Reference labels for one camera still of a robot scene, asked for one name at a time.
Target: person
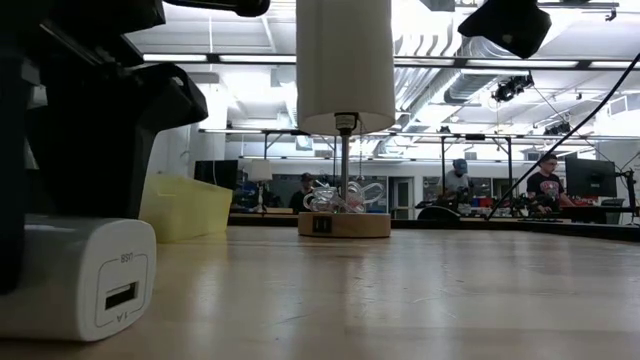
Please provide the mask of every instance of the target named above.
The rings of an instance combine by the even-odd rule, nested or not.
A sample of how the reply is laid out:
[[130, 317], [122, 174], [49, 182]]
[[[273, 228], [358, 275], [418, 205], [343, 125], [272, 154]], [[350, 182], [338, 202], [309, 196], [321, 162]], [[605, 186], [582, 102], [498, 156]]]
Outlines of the person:
[[540, 170], [527, 179], [527, 195], [534, 200], [533, 211], [542, 214], [560, 211], [560, 206], [574, 206], [558, 175], [553, 172], [558, 167], [555, 155], [546, 155], [540, 161]]
[[291, 197], [291, 201], [289, 201], [289, 207], [293, 209], [294, 214], [298, 214], [301, 212], [308, 212], [309, 209], [304, 207], [304, 197], [307, 196], [308, 193], [313, 191], [313, 176], [309, 173], [304, 173], [300, 176], [300, 184], [301, 189], [298, 190]]
[[473, 182], [469, 178], [469, 166], [465, 159], [453, 161], [453, 170], [444, 177], [444, 197], [453, 197], [459, 192], [470, 191]]

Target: electronic equipment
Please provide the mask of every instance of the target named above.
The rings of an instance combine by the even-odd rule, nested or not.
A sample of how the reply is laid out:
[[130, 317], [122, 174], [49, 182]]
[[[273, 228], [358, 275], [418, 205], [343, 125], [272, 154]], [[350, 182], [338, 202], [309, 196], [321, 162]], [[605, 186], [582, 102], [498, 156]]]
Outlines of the electronic equipment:
[[196, 161], [194, 179], [234, 191], [238, 185], [238, 160]]
[[558, 125], [547, 126], [544, 129], [543, 135], [564, 135], [568, 134], [571, 131], [571, 124], [567, 121], [563, 121]]
[[138, 220], [30, 215], [18, 287], [0, 296], [0, 338], [96, 341], [149, 306], [153, 228]]
[[567, 194], [572, 196], [618, 196], [617, 174], [609, 161], [566, 159]]
[[527, 76], [512, 76], [508, 81], [498, 84], [498, 89], [491, 94], [491, 98], [497, 102], [509, 102], [522, 94], [524, 89], [534, 85], [531, 74]]
[[523, 59], [534, 55], [551, 28], [551, 17], [534, 0], [487, 0], [459, 27], [460, 34], [482, 36]]

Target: door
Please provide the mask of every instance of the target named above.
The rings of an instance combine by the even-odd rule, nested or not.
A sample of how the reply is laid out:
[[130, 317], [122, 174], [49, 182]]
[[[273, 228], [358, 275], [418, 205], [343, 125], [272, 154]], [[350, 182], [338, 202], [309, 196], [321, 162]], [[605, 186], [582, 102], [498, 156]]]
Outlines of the door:
[[392, 217], [397, 220], [413, 220], [413, 178], [393, 178]]

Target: wooden lamp base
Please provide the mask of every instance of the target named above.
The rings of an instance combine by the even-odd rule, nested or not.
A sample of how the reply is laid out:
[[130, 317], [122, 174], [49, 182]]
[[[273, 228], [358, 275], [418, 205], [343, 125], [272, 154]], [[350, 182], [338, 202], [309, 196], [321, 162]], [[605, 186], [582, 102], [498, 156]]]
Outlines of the wooden lamp base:
[[389, 214], [300, 213], [298, 234], [327, 238], [385, 238], [391, 235]]

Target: white lampshade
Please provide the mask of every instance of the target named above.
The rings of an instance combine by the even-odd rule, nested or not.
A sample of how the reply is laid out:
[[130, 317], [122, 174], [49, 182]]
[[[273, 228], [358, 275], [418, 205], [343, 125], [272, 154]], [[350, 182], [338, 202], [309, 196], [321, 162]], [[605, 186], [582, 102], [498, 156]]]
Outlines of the white lampshade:
[[[339, 135], [336, 112], [357, 112], [362, 133], [395, 123], [391, 0], [297, 1], [298, 124]], [[361, 133], [360, 124], [353, 134]]]
[[249, 181], [269, 181], [273, 179], [269, 160], [253, 160], [249, 165]]

